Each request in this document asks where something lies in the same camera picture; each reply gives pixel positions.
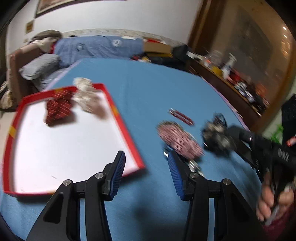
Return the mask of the person's right hand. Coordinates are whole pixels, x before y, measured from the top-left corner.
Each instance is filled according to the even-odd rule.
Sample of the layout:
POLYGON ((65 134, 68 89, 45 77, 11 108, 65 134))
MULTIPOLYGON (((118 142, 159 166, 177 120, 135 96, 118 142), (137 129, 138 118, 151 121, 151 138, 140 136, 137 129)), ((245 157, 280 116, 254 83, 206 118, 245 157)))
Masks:
MULTIPOLYGON (((257 200, 256 216, 259 221, 269 219, 271 216, 271 208, 274 206, 274 194, 270 187, 271 175, 267 172, 264 175, 264 180, 261 186, 261 193, 257 200)), ((294 192, 292 189, 287 189, 281 192, 278 197, 277 204, 279 206, 275 220, 280 219, 290 208, 294 201, 294 192)))

